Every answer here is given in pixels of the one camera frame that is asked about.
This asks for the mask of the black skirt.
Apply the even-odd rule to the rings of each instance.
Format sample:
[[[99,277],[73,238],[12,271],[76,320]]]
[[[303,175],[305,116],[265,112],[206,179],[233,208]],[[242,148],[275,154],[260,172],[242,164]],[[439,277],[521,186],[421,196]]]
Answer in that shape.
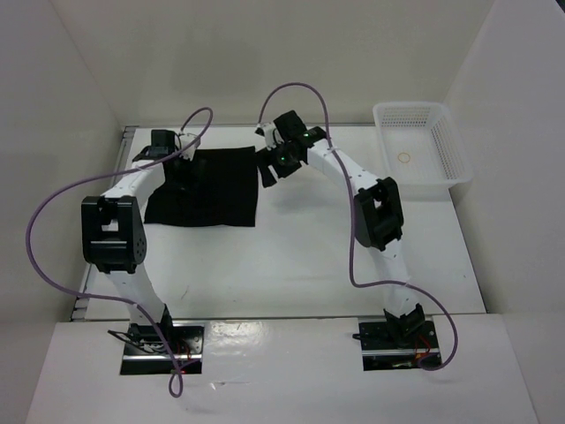
[[[254,147],[197,149],[193,159],[163,164],[165,182],[151,194],[146,224],[253,227],[259,197]]]

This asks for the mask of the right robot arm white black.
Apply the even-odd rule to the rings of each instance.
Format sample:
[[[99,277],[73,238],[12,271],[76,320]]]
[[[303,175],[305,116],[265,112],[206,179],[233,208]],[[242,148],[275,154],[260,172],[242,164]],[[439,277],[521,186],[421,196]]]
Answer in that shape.
[[[257,124],[255,133],[266,144],[257,153],[265,187],[308,165],[345,191],[351,215],[350,250],[356,245],[366,248],[377,270],[377,284],[389,287],[384,299],[387,338],[397,347],[411,345],[425,315],[407,288],[410,275],[403,257],[404,216],[397,183],[365,170],[333,145],[322,128],[306,127],[294,110],[271,123]]]

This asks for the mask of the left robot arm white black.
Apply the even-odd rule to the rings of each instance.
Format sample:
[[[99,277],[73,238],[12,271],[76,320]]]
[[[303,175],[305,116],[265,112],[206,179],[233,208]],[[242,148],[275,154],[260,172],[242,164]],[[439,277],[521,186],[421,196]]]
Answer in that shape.
[[[189,132],[153,130],[151,143],[134,156],[121,179],[81,203],[83,256],[126,300],[131,320],[126,340],[158,353],[173,347],[176,331],[144,265],[147,236],[141,208],[166,182],[166,167],[176,160],[192,165],[199,144]]]

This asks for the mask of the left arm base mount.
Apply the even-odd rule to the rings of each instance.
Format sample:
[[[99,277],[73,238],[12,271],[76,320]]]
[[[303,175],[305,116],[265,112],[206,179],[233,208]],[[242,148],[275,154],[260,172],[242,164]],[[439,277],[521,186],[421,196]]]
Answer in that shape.
[[[203,365],[204,327],[170,324],[163,335],[183,375],[199,375]],[[127,331],[108,330],[123,344],[121,375],[170,375],[175,371],[163,341],[152,326],[130,324]]]

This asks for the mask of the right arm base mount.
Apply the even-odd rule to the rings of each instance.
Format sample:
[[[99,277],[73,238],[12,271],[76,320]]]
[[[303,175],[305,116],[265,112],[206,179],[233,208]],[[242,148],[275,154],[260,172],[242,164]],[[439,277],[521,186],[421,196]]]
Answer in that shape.
[[[424,367],[438,367],[442,363],[431,320],[400,344],[389,334],[384,319],[359,321],[352,338],[360,343],[365,371],[414,369],[419,368],[419,362]]]

